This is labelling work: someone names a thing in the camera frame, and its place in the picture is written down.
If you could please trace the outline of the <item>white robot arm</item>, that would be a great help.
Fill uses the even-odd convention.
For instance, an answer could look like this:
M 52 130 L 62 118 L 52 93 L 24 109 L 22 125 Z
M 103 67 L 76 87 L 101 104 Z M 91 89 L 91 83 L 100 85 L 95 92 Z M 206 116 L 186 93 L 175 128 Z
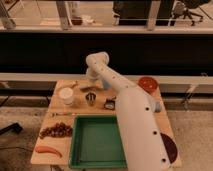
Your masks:
M 171 171 L 154 112 L 155 99 L 108 66 L 106 52 L 86 57 L 91 79 L 100 76 L 116 92 L 115 110 L 128 171 Z

